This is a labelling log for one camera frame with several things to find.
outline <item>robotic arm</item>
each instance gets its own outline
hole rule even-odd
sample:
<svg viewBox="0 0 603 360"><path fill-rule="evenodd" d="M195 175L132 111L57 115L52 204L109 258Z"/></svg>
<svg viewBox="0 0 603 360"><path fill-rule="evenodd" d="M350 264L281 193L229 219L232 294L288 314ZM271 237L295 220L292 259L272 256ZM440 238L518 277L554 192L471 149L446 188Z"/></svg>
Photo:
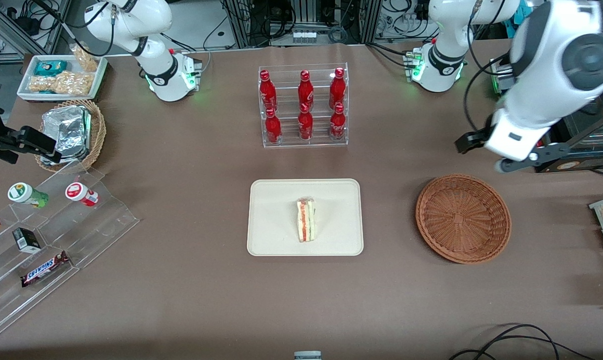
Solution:
<svg viewBox="0 0 603 360"><path fill-rule="evenodd" d="M52 14L71 38L72 30L43 0L33 0ZM191 57L171 54L159 33L171 28L172 12L165 0L112 0L86 8L87 29L96 38L129 52L146 72L146 80L158 98L177 101L199 85Z"/></svg>
<svg viewBox="0 0 603 360"><path fill-rule="evenodd" d="M505 157L496 164L502 172L532 165L535 145L551 125L603 93L603 0L544 2L517 30L510 61L515 84L491 121L455 143L460 153L485 146ZM543 162L567 150L547 146L553 158Z"/></svg>
<svg viewBox="0 0 603 360"><path fill-rule="evenodd" d="M519 0L431 0L428 14L439 25L435 43L416 47L407 54L410 80L427 91L444 92L459 79L464 56L473 41L469 25L505 21L517 10Z"/></svg>

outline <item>clear acrylic shelf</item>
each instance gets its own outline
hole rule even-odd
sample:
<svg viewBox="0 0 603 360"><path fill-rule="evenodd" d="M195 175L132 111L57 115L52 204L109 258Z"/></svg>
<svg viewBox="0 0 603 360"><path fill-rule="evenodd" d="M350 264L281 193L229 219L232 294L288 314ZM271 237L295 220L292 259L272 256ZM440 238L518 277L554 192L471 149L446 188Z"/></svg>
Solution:
<svg viewBox="0 0 603 360"><path fill-rule="evenodd" d="M0 211L0 333L139 223L126 205L108 191L101 182L103 177L80 162L70 162L36 187L48 194L46 206L36 209L11 203ZM98 193L98 203L87 207L66 198L66 187L73 182L81 182ZM41 250L32 254L19 251L12 234L16 228L34 232ZM70 262L22 287L22 276L61 251L66 251Z"/></svg>
<svg viewBox="0 0 603 360"><path fill-rule="evenodd" d="M329 107L329 94L331 82L335 77L335 69L343 68L345 74L346 90L343 95L343 114L345 115L345 126L343 137L339 141L333 141L329 137L331 128L331 116L333 110ZM314 101L311 114L313 117L313 131L310 140L299 137L299 123L297 116L300 114L300 103L297 88L300 84L300 73L302 70L310 72L310 82L313 85ZM270 143L266 132L266 108L260 96L260 72L268 70L270 80L277 92L276 116L281 121L280 144ZM260 121L262 128L262 143L264 148L292 148L306 146L345 146L348 145L348 63L328 64L306 64L306 65L281 65L260 66L257 73L257 101L259 102Z"/></svg>

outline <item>candy bar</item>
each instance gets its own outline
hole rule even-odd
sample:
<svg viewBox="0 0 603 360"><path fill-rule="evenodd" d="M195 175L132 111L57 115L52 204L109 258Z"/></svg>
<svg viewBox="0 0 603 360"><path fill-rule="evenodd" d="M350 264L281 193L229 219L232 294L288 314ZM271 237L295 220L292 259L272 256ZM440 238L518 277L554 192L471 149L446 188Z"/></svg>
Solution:
<svg viewBox="0 0 603 360"><path fill-rule="evenodd" d="M315 201L311 197L297 200L297 229L299 242L306 243L315 240Z"/></svg>
<svg viewBox="0 0 603 360"><path fill-rule="evenodd" d="M61 253L58 253L52 259L39 265L39 267L34 269L33 271L30 271L28 273L28 275L21 276L22 288L25 288L28 285L34 284L37 280L43 278L50 272L54 271L60 265L66 263L66 262L70 262L70 260L71 259L69 259L69 257L66 256L66 251L62 251Z"/></svg>

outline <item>red bottle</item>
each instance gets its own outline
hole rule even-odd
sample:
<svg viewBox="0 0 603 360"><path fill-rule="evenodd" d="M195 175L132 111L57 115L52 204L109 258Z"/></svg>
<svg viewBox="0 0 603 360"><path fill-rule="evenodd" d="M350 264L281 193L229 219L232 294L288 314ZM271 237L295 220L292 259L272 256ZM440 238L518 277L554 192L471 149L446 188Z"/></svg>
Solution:
<svg viewBox="0 0 603 360"><path fill-rule="evenodd" d="M299 77L301 82L297 88L299 95L299 104L308 104L308 108L313 109L313 84L311 84L311 73L308 70L302 70Z"/></svg>
<svg viewBox="0 0 603 360"><path fill-rule="evenodd" d="M265 134L269 143L276 145L282 143L282 124L275 116L275 109L272 107L265 110Z"/></svg>
<svg viewBox="0 0 603 360"><path fill-rule="evenodd" d="M331 109L335 109L335 104L342 103L344 101L344 94L346 93L346 82L344 80L344 69L338 67L335 69L335 78L330 84L330 98L328 105Z"/></svg>
<svg viewBox="0 0 603 360"><path fill-rule="evenodd" d="M259 83L259 94L261 95L263 106L268 109L272 108L277 111L277 92L275 84L270 80L268 70L261 70L259 73L261 82Z"/></svg>
<svg viewBox="0 0 603 360"><path fill-rule="evenodd" d="M344 137L344 127L346 125L346 116L344 116L344 105L341 102L336 103L335 113L330 117L329 136L332 141L340 141Z"/></svg>
<svg viewBox="0 0 603 360"><path fill-rule="evenodd" d="M299 104L299 137L303 141L309 141L313 137L313 116L308 104Z"/></svg>

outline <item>plastic-wrapped sandwich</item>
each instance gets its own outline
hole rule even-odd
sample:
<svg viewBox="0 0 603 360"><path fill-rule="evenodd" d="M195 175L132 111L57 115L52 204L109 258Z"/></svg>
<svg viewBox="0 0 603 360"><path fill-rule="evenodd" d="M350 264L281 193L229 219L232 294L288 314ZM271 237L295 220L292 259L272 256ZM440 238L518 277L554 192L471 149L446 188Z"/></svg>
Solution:
<svg viewBox="0 0 603 360"><path fill-rule="evenodd" d="M306 243L315 240L315 201L311 197L297 199L297 229L299 242Z"/></svg>

